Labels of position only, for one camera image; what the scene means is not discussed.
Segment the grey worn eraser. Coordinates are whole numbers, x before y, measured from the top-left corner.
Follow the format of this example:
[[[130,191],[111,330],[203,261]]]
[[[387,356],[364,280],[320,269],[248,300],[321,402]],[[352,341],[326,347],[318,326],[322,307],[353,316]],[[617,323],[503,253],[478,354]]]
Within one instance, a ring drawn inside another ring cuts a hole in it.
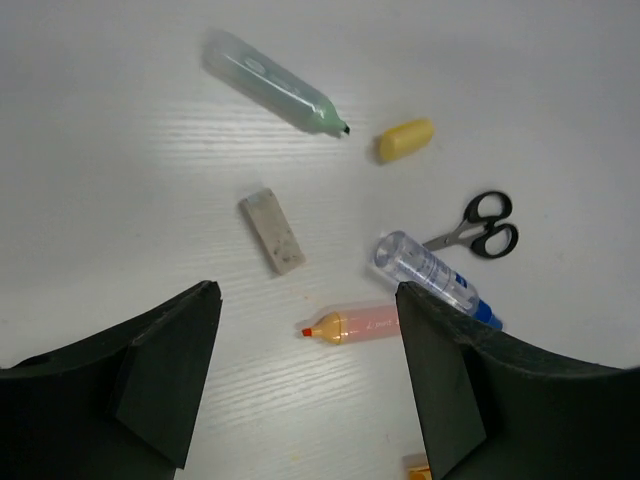
[[[270,188],[243,198],[239,208],[275,273],[286,275],[305,263],[299,242]]]

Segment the yellow eraser block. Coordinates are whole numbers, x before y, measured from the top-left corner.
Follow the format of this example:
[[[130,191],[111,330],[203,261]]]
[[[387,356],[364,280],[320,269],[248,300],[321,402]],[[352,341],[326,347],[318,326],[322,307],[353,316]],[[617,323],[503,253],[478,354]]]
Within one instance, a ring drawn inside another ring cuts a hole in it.
[[[406,480],[431,480],[431,468],[425,453],[415,453],[402,458]]]

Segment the clear spray bottle blue cap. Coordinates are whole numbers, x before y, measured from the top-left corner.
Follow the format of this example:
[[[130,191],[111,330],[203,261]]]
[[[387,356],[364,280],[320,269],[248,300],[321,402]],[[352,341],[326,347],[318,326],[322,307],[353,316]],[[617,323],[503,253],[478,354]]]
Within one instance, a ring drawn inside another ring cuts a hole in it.
[[[470,281],[404,231],[380,238],[373,249],[372,262],[395,282],[415,282],[461,313],[495,329],[504,328]]]

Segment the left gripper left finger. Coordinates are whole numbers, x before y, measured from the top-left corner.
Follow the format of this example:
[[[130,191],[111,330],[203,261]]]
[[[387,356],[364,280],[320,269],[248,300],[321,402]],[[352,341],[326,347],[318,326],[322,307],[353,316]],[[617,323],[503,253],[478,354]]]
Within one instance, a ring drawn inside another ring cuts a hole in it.
[[[172,479],[186,465],[222,307],[202,281],[1,371],[4,479]]]

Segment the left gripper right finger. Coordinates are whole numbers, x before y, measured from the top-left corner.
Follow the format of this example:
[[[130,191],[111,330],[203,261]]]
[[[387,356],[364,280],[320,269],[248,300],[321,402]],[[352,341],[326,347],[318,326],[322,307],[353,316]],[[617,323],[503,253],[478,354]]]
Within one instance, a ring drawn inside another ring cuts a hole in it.
[[[396,292],[436,479],[635,479],[639,372],[552,353],[419,285]]]

